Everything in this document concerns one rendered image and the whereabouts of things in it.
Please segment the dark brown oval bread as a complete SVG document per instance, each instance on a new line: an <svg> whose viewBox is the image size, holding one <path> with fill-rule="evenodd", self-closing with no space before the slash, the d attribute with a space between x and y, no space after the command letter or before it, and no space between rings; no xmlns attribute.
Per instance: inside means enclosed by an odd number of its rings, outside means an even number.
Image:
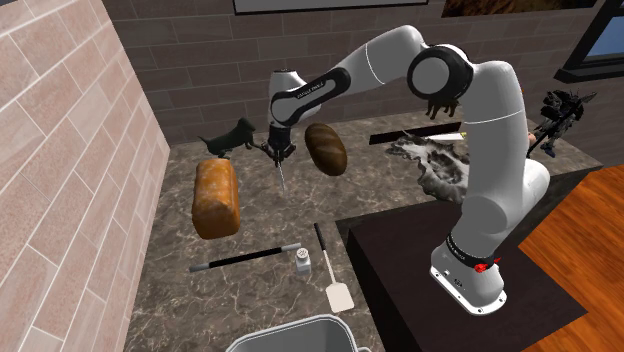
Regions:
<svg viewBox="0 0 624 352"><path fill-rule="evenodd" d="M340 176L347 168L347 153L339 135L322 123L310 124L304 133L306 148L315 166L328 176Z"/></svg>

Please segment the black rod with grey ends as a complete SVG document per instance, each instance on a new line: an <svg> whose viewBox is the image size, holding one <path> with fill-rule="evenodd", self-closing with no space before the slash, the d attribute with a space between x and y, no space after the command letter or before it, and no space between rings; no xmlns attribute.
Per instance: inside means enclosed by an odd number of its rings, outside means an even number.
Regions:
<svg viewBox="0 0 624 352"><path fill-rule="evenodd" d="M237 256L234 256L234 257L230 257L230 258L219 259L219 260L212 261L212 262L209 262L209 263L194 265L194 266L189 267L188 270L189 270L190 273L199 272L199 271L208 270L208 269L212 269L212 268L217 268L217 267L221 267L221 266L226 266L226 265L230 265L230 264L235 264L235 263L239 263L239 262L244 262L244 261L249 261L249 260L253 260L253 259L263 258L263 257L267 257L267 256L277 255L277 254L280 254L280 253L283 253L283 252L297 250L297 249L299 249L301 247L302 247L301 243L294 243L294 244L289 244L289 245L285 245L285 246L281 246L281 247L274 247L274 248L265 249L265 250L261 250L261 251L256 251L256 252L252 252L252 253L246 253L246 254L242 254L242 255L237 255Z"/></svg>

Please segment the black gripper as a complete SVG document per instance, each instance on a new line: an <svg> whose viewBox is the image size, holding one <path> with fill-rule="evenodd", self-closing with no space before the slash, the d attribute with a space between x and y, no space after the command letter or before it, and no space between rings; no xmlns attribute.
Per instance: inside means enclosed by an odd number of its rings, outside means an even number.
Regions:
<svg viewBox="0 0 624 352"><path fill-rule="evenodd" d="M296 146L291 143L291 128L290 127L276 127L274 125L269 126L268 143L263 142L260 145L260 149L273 160L274 163L283 162L288 158L295 150ZM279 151L279 158L272 148L284 148Z"/></svg>

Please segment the brown wall picture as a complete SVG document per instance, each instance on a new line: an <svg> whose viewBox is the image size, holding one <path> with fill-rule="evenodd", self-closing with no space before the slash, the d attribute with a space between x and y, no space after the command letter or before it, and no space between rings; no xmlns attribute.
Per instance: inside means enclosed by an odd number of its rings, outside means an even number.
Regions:
<svg viewBox="0 0 624 352"><path fill-rule="evenodd" d="M446 0L442 18L591 8L597 0Z"/></svg>

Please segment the black dog figure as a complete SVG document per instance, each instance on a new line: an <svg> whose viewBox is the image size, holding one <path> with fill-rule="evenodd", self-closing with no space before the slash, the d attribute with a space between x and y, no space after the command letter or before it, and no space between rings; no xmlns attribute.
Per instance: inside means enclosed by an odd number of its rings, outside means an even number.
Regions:
<svg viewBox="0 0 624 352"><path fill-rule="evenodd" d="M256 146L253 139L255 130L256 128L248 119L241 117L236 126L226 134L212 139L199 136L199 139L206 144L210 154L216 155L218 158L228 159L227 153L239 146L245 146L247 149Z"/></svg>

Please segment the orange rectangular bread loaf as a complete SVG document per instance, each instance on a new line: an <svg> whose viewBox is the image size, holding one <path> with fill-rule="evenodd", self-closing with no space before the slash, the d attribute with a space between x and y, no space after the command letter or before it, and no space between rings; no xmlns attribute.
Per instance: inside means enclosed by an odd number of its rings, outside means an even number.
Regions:
<svg viewBox="0 0 624 352"><path fill-rule="evenodd" d="M201 161L196 167L192 222L204 240L234 235L241 224L237 176L228 159Z"/></svg>

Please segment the black framed window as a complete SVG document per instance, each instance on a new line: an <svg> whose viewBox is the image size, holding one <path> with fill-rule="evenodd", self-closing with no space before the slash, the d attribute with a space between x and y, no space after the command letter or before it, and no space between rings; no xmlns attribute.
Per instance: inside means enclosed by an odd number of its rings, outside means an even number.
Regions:
<svg viewBox="0 0 624 352"><path fill-rule="evenodd" d="M554 78L571 84L618 77L624 77L624 0L605 0Z"/></svg>

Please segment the grey salt shaker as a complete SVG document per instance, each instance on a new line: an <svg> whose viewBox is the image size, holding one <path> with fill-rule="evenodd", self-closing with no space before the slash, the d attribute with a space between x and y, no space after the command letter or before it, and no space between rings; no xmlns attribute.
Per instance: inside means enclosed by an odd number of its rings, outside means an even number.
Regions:
<svg viewBox="0 0 624 352"><path fill-rule="evenodd" d="M297 275L307 275L311 273L311 259L306 248L299 248L295 253L295 265Z"/></svg>

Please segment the grey metal bin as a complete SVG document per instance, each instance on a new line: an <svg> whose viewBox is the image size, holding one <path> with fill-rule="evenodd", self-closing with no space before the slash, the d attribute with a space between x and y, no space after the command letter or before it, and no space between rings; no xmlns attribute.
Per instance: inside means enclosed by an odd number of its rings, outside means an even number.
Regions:
<svg viewBox="0 0 624 352"><path fill-rule="evenodd" d="M320 314L244 335L225 352L371 352L339 317Z"/></svg>

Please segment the dark robot stand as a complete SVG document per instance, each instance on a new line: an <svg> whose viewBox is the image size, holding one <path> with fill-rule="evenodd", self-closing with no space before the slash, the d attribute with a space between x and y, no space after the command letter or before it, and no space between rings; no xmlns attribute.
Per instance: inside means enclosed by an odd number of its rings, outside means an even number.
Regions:
<svg viewBox="0 0 624 352"><path fill-rule="evenodd" d="M498 248L508 300L472 316L429 273L432 250L459 205L430 201L338 221L337 227L386 352L522 352L585 309L519 244L587 175L552 177L541 201Z"/></svg>

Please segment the black robot toy figure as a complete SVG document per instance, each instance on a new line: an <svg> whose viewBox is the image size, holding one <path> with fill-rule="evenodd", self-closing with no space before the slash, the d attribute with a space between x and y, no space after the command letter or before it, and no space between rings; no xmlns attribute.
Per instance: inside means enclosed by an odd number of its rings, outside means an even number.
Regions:
<svg viewBox="0 0 624 352"><path fill-rule="evenodd" d="M555 141L582 118L583 104L590 102L596 95L596 92L579 96L578 93L572 91L548 91L543 99L544 106L540 111L544 120L534 129L536 140L529 147L527 156L530 156L531 152L540 146L547 155L555 158Z"/></svg>

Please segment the grey marbled cloth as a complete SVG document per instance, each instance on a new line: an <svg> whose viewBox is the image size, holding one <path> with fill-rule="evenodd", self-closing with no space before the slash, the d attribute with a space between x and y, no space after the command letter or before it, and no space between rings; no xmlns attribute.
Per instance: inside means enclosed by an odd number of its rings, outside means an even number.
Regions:
<svg viewBox="0 0 624 352"><path fill-rule="evenodd" d="M386 153L417 163L421 172L417 182L425 194L457 204L464 201L469 155L457 153L452 144L407 134L391 142Z"/></svg>

